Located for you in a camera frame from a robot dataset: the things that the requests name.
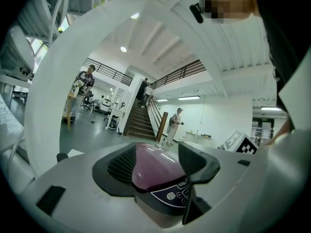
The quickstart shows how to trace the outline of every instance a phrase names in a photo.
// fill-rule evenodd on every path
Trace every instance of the man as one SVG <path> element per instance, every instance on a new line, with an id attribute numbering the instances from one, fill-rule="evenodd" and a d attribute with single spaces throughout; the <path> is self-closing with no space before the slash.
<path id="1" fill-rule="evenodd" d="M 145 87 L 147 86 L 147 78 L 141 83 L 140 88 L 137 92 L 136 98 L 139 100 L 140 103 L 143 103 L 143 98 L 144 98 L 144 92 L 145 92 Z"/>
<path id="2" fill-rule="evenodd" d="M 95 71 L 95 66 L 90 65 L 87 71 L 81 71 L 78 76 L 75 78 L 73 83 L 77 81 L 82 82 L 82 85 L 79 88 L 79 92 L 76 96 L 74 101 L 74 105 L 72 108 L 72 114 L 75 115 L 76 111 L 80 108 L 81 102 L 83 101 L 84 97 L 88 94 L 88 92 L 92 89 L 95 79 L 92 75 L 93 71 Z"/>
<path id="3" fill-rule="evenodd" d="M 262 17 L 272 62 L 276 68 L 274 76 L 279 93 L 310 47 L 310 29 L 303 21 L 310 6 L 307 1 L 309 0 L 200 0 L 190 10 L 199 23 L 203 22 L 200 14 L 218 23 L 242 20 L 251 14 Z M 279 97 L 276 105 L 286 111 Z M 288 118 L 269 144 L 292 129 L 292 122 Z"/>
<path id="4" fill-rule="evenodd" d="M 168 135 L 167 135 L 167 139 L 166 139 L 166 144 L 168 145 L 173 145 L 173 139 L 176 135 L 176 132 L 178 130 L 178 125 L 179 124 L 184 124 L 183 122 L 181 122 L 181 117 L 180 117 L 180 113 L 183 111 L 183 109 L 178 108 L 177 109 L 177 113 L 175 113 L 171 118 L 170 118 L 170 122 L 169 122 L 169 128 L 168 128 Z"/>
<path id="5" fill-rule="evenodd" d="M 152 88 L 150 87 L 150 84 L 147 84 L 146 89 L 145 89 L 144 102 L 141 106 L 142 108 L 147 106 L 147 101 L 148 101 L 148 99 L 150 99 L 151 91 L 152 91 Z"/>

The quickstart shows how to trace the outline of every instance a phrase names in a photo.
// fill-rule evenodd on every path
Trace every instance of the black and white pattern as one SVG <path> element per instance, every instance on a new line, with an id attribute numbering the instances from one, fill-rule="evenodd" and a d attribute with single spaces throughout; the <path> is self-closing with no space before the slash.
<path id="1" fill-rule="evenodd" d="M 226 150 L 229 150 L 236 141 L 241 137 L 242 133 L 238 130 L 235 130 L 231 136 L 225 141 Z"/>
<path id="2" fill-rule="evenodd" d="M 257 147 L 247 137 L 245 137 L 236 152 L 255 154 L 256 151 Z"/>

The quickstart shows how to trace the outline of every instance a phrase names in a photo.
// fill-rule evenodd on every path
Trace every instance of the person standing on floor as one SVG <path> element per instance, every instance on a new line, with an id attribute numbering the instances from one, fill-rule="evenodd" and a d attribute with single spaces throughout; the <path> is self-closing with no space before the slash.
<path id="1" fill-rule="evenodd" d="M 95 83 L 95 79 L 92 75 L 93 71 L 95 71 L 95 66 L 90 65 L 87 71 L 81 71 L 78 76 L 75 78 L 74 82 L 81 81 L 83 83 L 79 88 L 79 92 L 74 100 L 74 105 L 72 107 L 72 114 L 75 115 L 76 111 L 80 108 L 81 102 L 84 97 L 88 94 Z"/>
<path id="2" fill-rule="evenodd" d="M 144 102 L 141 106 L 142 108 L 147 106 L 147 101 L 148 99 L 150 99 L 151 91 L 152 91 L 152 88 L 150 87 L 150 84 L 147 84 L 146 89 L 145 89 Z"/>
<path id="3" fill-rule="evenodd" d="M 176 135 L 176 132 L 178 130 L 179 124 L 184 124 L 181 121 L 180 113 L 183 111 L 183 109 L 178 108 L 177 113 L 175 113 L 171 118 L 169 122 L 169 134 L 166 139 L 166 144 L 173 145 L 173 139 Z"/>
<path id="4" fill-rule="evenodd" d="M 147 86 L 147 78 L 141 83 L 140 88 L 137 92 L 136 98 L 139 100 L 140 103 L 143 103 L 143 98 L 144 98 L 144 92 L 145 88 Z"/>

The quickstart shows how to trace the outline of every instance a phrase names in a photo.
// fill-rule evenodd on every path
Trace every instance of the mesh grille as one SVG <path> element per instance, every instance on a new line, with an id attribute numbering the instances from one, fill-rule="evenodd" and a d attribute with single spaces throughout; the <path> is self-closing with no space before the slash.
<path id="1" fill-rule="evenodd" d="M 109 162 L 108 173 L 117 181 L 131 185 L 135 164 L 136 148 L 132 147 Z"/>
<path id="2" fill-rule="evenodd" d="M 184 146 L 180 147 L 182 147 L 182 151 L 178 151 L 178 159 L 187 177 L 204 168 L 204 166 L 206 165 L 205 158 L 194 153 L 193 151 L 187 149 Z"/>

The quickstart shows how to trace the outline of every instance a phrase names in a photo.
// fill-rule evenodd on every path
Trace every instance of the floor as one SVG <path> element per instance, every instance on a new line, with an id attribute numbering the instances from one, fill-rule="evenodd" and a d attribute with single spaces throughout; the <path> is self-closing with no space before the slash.
<path id="1" fill-rule="evenodd" d="M 25 105 L 23 105 L 23 99 L 15 98 L 11 96 L 12 86 L 4 85 L 0 83 L 0 94 L 3 97 L 4 102 L 11 110 L 12 114 L 24 125 L 24 111 Z M 68 131 L 67 123 L 62 122 L 60 128 L 59 146 L 60 152 L 69 153 L 72 149 L 88 153 L 94 150 L 99 150 L 112 145 L 130 143 L 130 142 L 147 142 L 156 143 L 153 140 L 137 137 L 121 136 L 113 130 L 105 130 L 106 116 L 91 111 L 86 111 L 83 108 L 77 112 L 75 123 L 71 124 L 71 129 Z M 178 146 L 163 147 L 166 150 L 178 153 Z"/>

